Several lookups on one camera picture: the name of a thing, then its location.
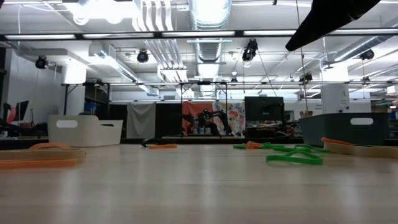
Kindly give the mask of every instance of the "white storage bin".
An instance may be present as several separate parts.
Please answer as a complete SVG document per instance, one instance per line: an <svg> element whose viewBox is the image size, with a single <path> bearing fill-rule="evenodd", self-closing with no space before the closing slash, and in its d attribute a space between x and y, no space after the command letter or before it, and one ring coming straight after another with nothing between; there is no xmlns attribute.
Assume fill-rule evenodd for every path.
<svg viewBox="0 0 398 224"><path fill-rule="evenodd" d="M71 147L96 147L120 144L123 121L100 121L96 116L49 118L49 141Z"/></svg>

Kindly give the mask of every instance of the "black monitor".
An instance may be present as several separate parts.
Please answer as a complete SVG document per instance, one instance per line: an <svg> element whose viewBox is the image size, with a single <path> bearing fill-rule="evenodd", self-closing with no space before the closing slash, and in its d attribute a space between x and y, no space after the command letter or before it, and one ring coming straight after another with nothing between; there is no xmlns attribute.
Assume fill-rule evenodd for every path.
<svg viewBox="0 0 398 224"><path fill-rule="evenodd" d="M27 105L29 104L29 100L17 103L15 107L16 114L14 121L23 121L26 114Z"/></svg>
<svg viewBox="0 0 398 224"><path fill-rule="evenodd" d="M281 121L285 123L283 97L247 96L244 98L246 121Z"/></svg>

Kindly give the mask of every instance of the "gray curtain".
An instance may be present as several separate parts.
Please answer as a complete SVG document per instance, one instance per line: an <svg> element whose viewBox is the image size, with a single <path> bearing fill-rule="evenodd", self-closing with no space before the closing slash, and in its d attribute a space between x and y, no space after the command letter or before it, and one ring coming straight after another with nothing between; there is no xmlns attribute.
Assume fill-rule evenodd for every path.
<svg viewBox="0 0 398 224"><path fill-rule="evenodd" d="M156 103L127 105L127 138L145 139L155 137Z"/></svg>

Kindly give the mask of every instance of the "ventilation duct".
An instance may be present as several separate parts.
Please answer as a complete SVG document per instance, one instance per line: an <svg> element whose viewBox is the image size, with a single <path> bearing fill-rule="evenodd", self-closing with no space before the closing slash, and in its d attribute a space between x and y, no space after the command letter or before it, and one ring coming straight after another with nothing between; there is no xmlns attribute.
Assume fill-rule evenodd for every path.
<svg viewBox="0 0 398 224"><path fill-rule="evenodd" d="M393 20L389 21L386 24L383 24L382 27L398 27L398 17L395 17ZM344 62L350 58L353 58L361 53L370 50L371 48L391 39L393 35L379 35L375 37L363 37L359 41L351 44L345 49L339 51L333 57L336 62Z"/></svg>
<svg viewBox="0 0 398 224"><path fill-rule="evenodd" d="M229 21L229 15L231 14L231 6L232 0L189 0L192 29L225 29ZM214 78L217 76L220 65L211 63L220 61L222 48L222 43L195 44L198 62L210 63L198 65L199 76L205 78ZM213 94L209 92L204 92L204 90L202 90L202 92L204 96L211 96Z"/></svg>

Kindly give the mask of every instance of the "gray storage bin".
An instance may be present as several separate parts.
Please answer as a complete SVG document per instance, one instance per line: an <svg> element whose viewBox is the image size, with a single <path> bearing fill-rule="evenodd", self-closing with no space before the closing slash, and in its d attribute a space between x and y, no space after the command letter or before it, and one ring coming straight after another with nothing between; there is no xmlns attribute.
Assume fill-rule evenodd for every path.
<svg viewBox="0 0 398 224"><path fill-rule="evenodd" d="M351 121L372 119L371 124L352 124ZM305 144L323 147L322 137L352 144L384 145L388 130L388 113L337 113L302 118L300 127Z"/></svg>

